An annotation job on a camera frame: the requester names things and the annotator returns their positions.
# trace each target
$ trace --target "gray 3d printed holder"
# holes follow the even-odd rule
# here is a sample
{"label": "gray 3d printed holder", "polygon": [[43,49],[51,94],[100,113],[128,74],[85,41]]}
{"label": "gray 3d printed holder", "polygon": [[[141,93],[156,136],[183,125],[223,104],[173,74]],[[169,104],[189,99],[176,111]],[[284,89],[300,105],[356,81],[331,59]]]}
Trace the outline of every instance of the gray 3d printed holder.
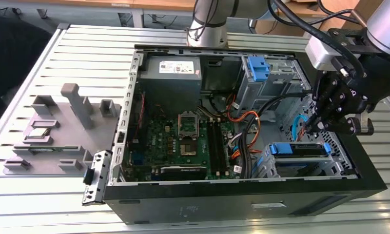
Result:
{"label": "gray 3d printed holder", "polygon": [[69,103],[56,103],[52,96],[37,96],[36,114],[24,131],[15,156],[7,160],[4,173],[83,175],[93,154],[112,148],[120,105],[111,99],[89,103],[79,95],[79,85],[67,83],[61,95]]}

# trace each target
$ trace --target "green motherboard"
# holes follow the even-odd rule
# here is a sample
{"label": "green motherboard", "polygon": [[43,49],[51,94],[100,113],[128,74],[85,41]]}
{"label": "green motherboard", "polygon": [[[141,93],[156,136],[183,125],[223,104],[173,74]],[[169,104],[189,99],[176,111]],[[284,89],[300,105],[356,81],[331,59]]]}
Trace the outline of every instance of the green motherboard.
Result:
{"label": "green motherboard", "polygon": [[[208,125],[211,122],[199,120],[199,137],[179,137],[179,119],[151,120],[147,130],[145,147],[125,155],[124,170],[128,180],[156,181],[159,170],[167,166],[205,167],[208,170],[205,179],[232,179],[233,173],[212,172],[211,170],[211,150],[208,139]],[[195,131],[195,123],[181,120],[181,131]],[[223,148],[225,154],[225,164],[228,164],[228,153],[225,143],[227,135],[233,132],[233,123],[220,122],[223,134]]]}

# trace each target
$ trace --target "slotted metal worktable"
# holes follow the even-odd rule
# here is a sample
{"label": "slotted metal worktable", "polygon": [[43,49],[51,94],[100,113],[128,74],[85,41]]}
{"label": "slotted metal worktable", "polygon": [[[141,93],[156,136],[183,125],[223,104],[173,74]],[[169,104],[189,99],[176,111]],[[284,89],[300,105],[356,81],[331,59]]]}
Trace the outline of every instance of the slotted metal worktable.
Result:
{"label": "slotted metal worktable", "polygon": [[[229,47],[303,52],[307,39],[229,33]],[[123,100],[128,87],[135,44],[185,45],[185,33],[71,25],[57,29],[17,95],[0,120],[0,233],[390,233],[390,99],[381,102],[371,118],[373,136],[361,136],[364,148],[389,189],[357,199],[315,217],[276,218],[127,226],[108,205],[81,206],[83,178],[64,176],[8,177],[4,159],[20,142],[36,95],[53,95],[57,102],[64,83],[80,85],[80,95],[92,103],[103,98]]]}

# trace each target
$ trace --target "open computer tower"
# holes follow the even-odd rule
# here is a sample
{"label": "open computer tower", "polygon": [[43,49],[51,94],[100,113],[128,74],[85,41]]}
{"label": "open computer tower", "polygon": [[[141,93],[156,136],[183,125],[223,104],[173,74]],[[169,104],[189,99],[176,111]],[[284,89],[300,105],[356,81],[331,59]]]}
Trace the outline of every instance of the open computer tower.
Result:
{"label": "open computer tower", "polygon": [[252,116],[228,115],[312,89],[304,53],[137,46],[129,74],[84,205],[108,203],[127,224],[261,219],[317,215],[386,189],[356,136],[301,132],[312,94],[271,106],[248,129],[249,161],[236,154]]}

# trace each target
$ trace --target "table leg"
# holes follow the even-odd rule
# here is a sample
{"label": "table leg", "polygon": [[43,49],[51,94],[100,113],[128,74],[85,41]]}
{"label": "table leg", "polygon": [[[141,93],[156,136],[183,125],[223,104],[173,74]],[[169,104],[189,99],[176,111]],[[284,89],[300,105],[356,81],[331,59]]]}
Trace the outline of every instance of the table leg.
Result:
{"label": "table leg", "polygon": [[128,14],[127,13],[117,13],[117,14],[119,14],[121,27],[127,27],[128,26],[128,19],[127,19]]}
{"label": "table leg", "polygon": [[48,18],[48,9],[36,9],[39,15],[40,15],[40,18],[45,19]]}
{"label": "table leg", "polygon": [[144,15],[136,11],[132,12],[135,28],[144,28]]}
{"label": "table leg", "polygon": [[157,23],[157,17],[156,17],[156,15],[152,15],[152,23]]}

